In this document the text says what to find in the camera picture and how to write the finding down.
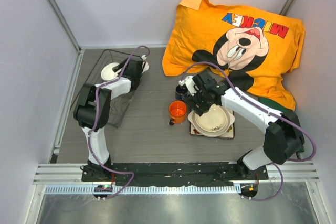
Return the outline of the white ribbed bowl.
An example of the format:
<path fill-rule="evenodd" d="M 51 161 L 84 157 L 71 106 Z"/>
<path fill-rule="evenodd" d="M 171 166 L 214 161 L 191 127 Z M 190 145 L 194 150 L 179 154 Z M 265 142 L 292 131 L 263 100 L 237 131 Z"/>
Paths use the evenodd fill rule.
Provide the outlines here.
<path fill-rule="evenodd" d="M 117 62 L 110 63 L 106 65 L 102 71 L 101 71 L 101 79 L 103 81 L 111 81 L 115 78 L 118 77 L 118 73 L 121 71 L 119 70 L 114 70 L 114 68 L 118 68 L 119 64 Z"/>

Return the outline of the orange mug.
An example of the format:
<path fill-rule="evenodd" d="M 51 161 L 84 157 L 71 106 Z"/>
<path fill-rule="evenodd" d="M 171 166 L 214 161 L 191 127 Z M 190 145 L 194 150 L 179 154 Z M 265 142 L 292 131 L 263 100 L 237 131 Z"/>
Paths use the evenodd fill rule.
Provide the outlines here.
<path fill-rule="evenodd" d="M 183 101 L 175 100 L 169 105 L 168 111 L 169 125 L 181 124 L 187 116 L 187 105 Z"/>

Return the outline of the blue mug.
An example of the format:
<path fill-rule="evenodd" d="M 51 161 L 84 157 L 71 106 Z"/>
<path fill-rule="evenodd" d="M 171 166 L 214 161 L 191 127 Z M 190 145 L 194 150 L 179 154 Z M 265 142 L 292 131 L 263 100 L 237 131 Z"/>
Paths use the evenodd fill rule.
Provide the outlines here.
<path fill-rule="evenodd" d="M 187 97 L 188 89 L 186 85 L 177 85 L 175 88 L 175 99 L 179 101 L 184 101 Z"/>

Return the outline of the small cream plate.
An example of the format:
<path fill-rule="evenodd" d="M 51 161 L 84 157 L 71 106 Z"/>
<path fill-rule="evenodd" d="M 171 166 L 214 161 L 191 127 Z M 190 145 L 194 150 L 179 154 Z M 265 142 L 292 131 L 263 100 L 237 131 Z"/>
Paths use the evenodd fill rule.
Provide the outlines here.
<path fill-rule="evenodd" d="M 218 132 L 228 129 L 229 115 L 221 106 L 212 105 L 210 109 L 202 115 L 194 113 L 194 122 L 204 131 Z"/>

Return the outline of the large white oval dish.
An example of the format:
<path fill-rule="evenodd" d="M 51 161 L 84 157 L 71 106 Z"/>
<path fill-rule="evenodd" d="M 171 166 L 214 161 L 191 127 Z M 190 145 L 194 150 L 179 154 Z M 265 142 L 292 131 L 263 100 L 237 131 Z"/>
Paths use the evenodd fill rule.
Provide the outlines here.
<path fill-rule="evenodd" d="M 234 124 L 234 122 L 235 122 L 235 117 L 233 116 L 233 114 L 231 113 L 231 112 L 229 112 L 226 108 L 224 108 L 227 112 L 228 112 L 228 115 L 229 115 L 229 127 L 232 125 L 232 124 Z M 194 116 L 192 117 L 192 123 L 194 124 L 194 126 L 195 127 L 199 127 L 195 122 L 194 122 Z"/>

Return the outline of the black wire dish rack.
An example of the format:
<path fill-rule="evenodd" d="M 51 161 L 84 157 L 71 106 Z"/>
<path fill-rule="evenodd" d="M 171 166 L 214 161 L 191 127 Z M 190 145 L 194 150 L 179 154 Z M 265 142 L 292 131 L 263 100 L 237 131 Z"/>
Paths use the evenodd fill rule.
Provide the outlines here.
<path fill-rule="evenodd" d="M 77 84 L 73 96 L 73 101 L 70 106 L 71 112 L 75 110 L 79 93 L 85 83 L 99 84 L 103 80 L 101 78 L 101 71 L 110 63 L 121 63 L 126 60 L 128 54 L 125 52 L 115 51 L 112 49 L 105 49 L 100 54 L 91 54 L 84 56 L 82 65 L 80 67 Z M 135 91 L 128 94 L 123 94 L 110 103 L 110 116 L 108 124 L 119 128 L 131 103 Z"/>

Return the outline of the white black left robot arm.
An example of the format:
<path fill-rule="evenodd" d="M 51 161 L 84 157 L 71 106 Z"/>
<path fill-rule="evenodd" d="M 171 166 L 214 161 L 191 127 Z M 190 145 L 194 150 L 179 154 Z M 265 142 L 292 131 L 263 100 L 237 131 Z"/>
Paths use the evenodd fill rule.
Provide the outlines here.
<path fill-rule="evenodd" d="M 81 167 L 83 182 L 105 182 L 111 177 L 111 156 L 105 136 L 111 101 L 136 90 L 148 69 L 147 61 L 140 58 L 113 62 L 101 70 L 102 83 L 82 86 L 74 119 L 85 134 L 89 150 L 87 165 Z"/>

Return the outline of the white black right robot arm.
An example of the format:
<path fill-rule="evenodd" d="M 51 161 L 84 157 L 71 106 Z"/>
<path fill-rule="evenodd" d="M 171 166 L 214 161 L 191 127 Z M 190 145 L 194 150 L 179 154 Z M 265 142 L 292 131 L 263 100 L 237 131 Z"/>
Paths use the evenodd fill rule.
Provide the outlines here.
<path fill-rule="evenodd" d="M 282 165 L 305 143 L 294 112 L 267 107 L 239 88 L 230 87 L 226 80 L 217 82 L 207 71 L 187 76 L 179 84 L 187 89 L 185 103 L 192 110 L 189 118 L 199 132 L 216 135 L 227 130 L 234 121 L 229 113 L 233 111 L 264 133 L 263 145 L 237 161 L 237 173 L 242 179 L 250 179 L 269 163 Z"/>

